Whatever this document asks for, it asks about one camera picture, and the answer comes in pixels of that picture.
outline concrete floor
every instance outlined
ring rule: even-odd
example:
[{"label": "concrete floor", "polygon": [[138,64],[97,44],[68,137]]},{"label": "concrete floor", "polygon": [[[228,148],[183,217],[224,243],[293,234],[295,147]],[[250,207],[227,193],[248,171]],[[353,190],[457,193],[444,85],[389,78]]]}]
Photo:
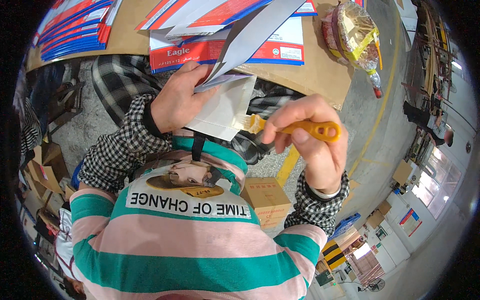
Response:
[{"label": "concrete floor", "polygon": [[[356,227],[364,223],[369,213],[391,191],[391,176],[415,135],[415,125],[408,123],[402,112],[405,90],[400,83],[405,76],[408,53],[405,52],[403,29],[396,19],[397,8],[393,1],[370,0],[367,11],[380,30],[383,70],[378,72],[384,98],[375,98],[366,73],[357,70],[339,112],[349,132],[346,170],[360,186],[353,190],[354,197],[344,204],[336,220],[339,222],[360,213],[362,217]],[[93,89],[91,65],[92,61],[83,62],[79,74],[80,80],[86,82],[82,99],[84,111],[52,137],[61,145],[70,174],[100,134],[117,130]],[[287,153],[286,150],[280,155],[272,154],[257,165],[249,166],[247,175],[275,177]],[[300,158],[284,186],[292,203],[295,202],[296,181],[304,167],[305,162]],[[266,231],[275,236],[282,229],[283,225],[280,225]]]}]

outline brush bristles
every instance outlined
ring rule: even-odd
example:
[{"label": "brush bristles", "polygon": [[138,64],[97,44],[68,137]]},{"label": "brush bristles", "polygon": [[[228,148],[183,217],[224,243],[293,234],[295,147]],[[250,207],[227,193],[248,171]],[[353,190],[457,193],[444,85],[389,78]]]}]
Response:
[{"label": "brush bristles", "polygon": [[250,131],[255,123],[255,115],[236,115],[233,118],[233,128],[239,130]]}]

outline yellow floor line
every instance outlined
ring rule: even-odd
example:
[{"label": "yellow floor line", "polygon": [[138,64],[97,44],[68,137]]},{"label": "yellow floor line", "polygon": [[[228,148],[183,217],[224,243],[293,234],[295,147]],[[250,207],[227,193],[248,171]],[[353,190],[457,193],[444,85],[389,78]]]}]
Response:
[{"label": "yellow floor line", "polygon": [[285,182],[287,182],[287,179],[290,176],[290,173],[292,172],[293,168],[295,167],[295,164],[297,163],[299,157],[300,157],[300,153],[295,148],[295,146],[292,145],[292,147],[290,148],[290,151],[288,152],[287,157],[283,161],[283,165],[280,168],[280,171],[278,171],[276,175],[276,180],[278,181],[278,184],[280,184],[281,187],[283,187],[285,185]]},{"label": "yellow floor line", "polygon": [[372,164],[382,165],[382,166],[385,166],[385,167],[391,167],[392,166],[392,164],[387,164],[387,163],[384,163],[384,162],[381,162],[381,161],[378,161],[378,160],[371,160],[371,159],[366,159],[366,158],[362,158],[361,160],[372,163]]},{"label": "yellow floor line", "polygon": [[350,172],[348,172],[348,177],[351,177],[355,169],[358,167],[358,164],[362,160],[363,156],[365,155],[365,152],[368,149],[368,146],[370,142],[372,141],[373,137],[375,136],[375,132],[377,131],[378,125],[380,124],[380,120],[382,119],[382,116],[385,111],[385,106],[388,102],[388,99],[390,97],[390,92],[392,91],[392,84],[393,84],[393,79],[395,77],[395,70],[396,70],[396,60],[398,58],[398,45],[400,44],[400,16],[396,14],[396,31],[395,31],[395,52],[393,55],[393,61],[392,61],[392,70],[390,71],[390,78],[388,79],[388,85],[387,85],[387,90],[385,92],[384,96],[384,101],[382,102],[382,106],[380,107],[380,111],[378,112],[377,115],[377,120],[375,121],[375,124],[372,128],[372,131],[370,132],[370,135],[365,142],[365,145],[363,146],[359,157],[355,162],[353,163],[352,169],[350,169]]}]

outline stand fan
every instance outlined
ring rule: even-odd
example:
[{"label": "stand fan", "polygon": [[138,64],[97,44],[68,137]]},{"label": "stand fan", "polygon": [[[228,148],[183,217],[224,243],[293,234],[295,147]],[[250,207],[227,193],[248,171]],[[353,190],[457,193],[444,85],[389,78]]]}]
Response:
[{"label": "stand fan", "polygon": [[362,292],[366,289],[369,289],[371,292],[378,292],[379,290],[383,289],[385,286],[385,280],[381,279],[381,278],[375,278],[375,279],[372,279],[366,287],[364,287],[363,289],[361,288],[358,288],[358,291],[359,292]]}]

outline yellow and black striped post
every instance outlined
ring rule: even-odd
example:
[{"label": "yellow and black striped post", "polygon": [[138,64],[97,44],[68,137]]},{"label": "yellow and black striped post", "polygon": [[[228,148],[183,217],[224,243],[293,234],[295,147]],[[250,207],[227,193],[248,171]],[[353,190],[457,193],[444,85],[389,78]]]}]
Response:
[{"label": "yellow and black striped post", "polygon": [[342,250],[334,240],[329,241],[325,245],[325,247],[322,249],[322,253],[330,269],[334,269],[347,261]]}]

